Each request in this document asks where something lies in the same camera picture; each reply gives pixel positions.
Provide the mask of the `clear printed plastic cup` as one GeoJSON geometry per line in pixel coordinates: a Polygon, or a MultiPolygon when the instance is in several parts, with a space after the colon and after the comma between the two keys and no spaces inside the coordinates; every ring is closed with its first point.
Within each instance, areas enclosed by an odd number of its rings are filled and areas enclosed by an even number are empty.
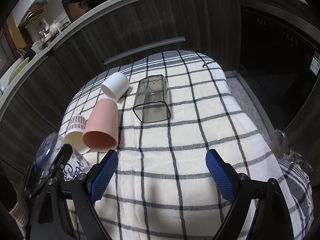
{"type": "MultiPolygon", "coordinates": [[[[39,147],[34,164],[34,171],[41,174],[41,179],[49,174],[53,161],[64,145],[69,145],[58,133],[52,133],[39,147]]],[[[81,173],[88,173],[92,165],[75,149],[67,164],[62,168],[64,181],[70,181],[81,173]]]]}

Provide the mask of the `striped paper cup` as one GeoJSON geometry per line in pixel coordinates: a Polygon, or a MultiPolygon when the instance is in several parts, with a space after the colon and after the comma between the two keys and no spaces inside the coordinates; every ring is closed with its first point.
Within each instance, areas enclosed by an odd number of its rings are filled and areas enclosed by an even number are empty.
{"type": "Polygon", "coordinates": [[[85,130],[85,127],[86,119],[83,115],[77,114],[71,117],[65,134],[66,141],[73,147],[81,146],[83,144],[82,134],[85,130]]]}

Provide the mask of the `pink plastic cup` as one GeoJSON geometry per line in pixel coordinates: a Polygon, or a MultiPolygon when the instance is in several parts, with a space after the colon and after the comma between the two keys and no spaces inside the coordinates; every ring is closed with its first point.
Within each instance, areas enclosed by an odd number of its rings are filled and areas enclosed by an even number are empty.
{"type": "Polygon", "coordinates": [[[101,99],[93,108],[82,135],[84,144],[97,152],[118,147],[118,106],[110,99],[101,99]]]}

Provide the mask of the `white plastic cup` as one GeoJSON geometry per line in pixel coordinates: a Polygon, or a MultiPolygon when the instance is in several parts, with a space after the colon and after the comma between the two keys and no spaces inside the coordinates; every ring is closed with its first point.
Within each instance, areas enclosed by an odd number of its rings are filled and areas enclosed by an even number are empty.
{"type": "Polygon", "coordinates": [[[117,102],[130,86],[128,78],[120,72],[115,72],[100,85],[103,93],[114,102],[117,102]]]}

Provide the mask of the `smoky square clear cup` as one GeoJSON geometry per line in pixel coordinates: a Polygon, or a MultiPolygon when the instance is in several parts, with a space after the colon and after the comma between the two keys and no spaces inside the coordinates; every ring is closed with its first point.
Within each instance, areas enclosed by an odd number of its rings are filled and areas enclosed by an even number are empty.
{"type": "Polygon", "coordinates": [[[162,74],[139,81],[133,112],[140,122],[146,124],[171,118],[168,82],[162,74]]]}

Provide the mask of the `clear plastic bag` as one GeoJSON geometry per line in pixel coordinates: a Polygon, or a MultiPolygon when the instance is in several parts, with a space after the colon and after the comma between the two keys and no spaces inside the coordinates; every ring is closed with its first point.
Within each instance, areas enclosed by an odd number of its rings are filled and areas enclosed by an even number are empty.
{"type": "Polygon", "coordinates": [[[268,146],[276,158],[287,160],[299,165],[300,168],[308,175],[313,173],[313,167],[310,162],[306,157],[302,156],[290,147],[289,139],[283,131],[276,129],[272,140],[268,142],[268,146]]]}

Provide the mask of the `green dish basin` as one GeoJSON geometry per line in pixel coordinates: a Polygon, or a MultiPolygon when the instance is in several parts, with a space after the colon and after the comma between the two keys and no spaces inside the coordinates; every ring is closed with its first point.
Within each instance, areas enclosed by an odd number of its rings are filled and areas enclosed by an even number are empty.
{"type": "Polygon", "coordinates": [[[14,78],[19,74],[19,72],[28,64],[29,61],[29,57],[27,57],[26,59],[24,59],[11,73],[11,75],[8,78],[8,85],[10,85],[12,83],[12,81],[14,80],[14,78]]]}

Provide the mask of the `checkered white cloth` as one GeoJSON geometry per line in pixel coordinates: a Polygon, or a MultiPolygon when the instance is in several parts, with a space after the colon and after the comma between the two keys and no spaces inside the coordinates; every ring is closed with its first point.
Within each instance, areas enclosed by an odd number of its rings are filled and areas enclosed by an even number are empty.
{"type": "Polygon", "coordinates": [[[219,64],[192,51],[166,51],[118,68],[130,82],[118,101],[119,165],[95,209],[113,239],[212,239],[230,208],[206,166],[215,149],[237,172],[276,178],[295,239],[313,222],[308,175],[277,159],[232,95],[219,64]],[[133,112],[138,83],[168,81],[171,118],[143,124],[133,112]]]}

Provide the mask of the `white teapot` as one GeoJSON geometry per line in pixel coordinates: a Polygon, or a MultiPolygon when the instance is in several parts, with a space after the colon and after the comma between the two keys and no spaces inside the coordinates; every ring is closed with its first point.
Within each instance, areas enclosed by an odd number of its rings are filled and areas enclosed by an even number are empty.
{"type": "Polygon", "coordinates": [[[49,37],[58,33],[60,27],[61,27],[60,22],[55,21],[51,25],[45,22],[45,29],[39,31],[39,34],[43,37],[49,37]]]}

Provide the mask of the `wooden cutting board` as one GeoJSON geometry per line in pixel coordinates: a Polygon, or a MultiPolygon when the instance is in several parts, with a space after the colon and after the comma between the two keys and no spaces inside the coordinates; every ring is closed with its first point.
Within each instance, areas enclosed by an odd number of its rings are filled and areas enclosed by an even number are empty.
{"type": "Polygon", "coordinates": [[[63,5],[63,8],[69,18],[69,21],[73,23],[78,18],[80,18],[82,15],[84,15],[86,12],[88,12],[87,9],[81,9],[78,7],[78,3],[72,3],[67,4],[66,2],[69,2],[70,0],[62,0],[61,3],[63,5]]]}

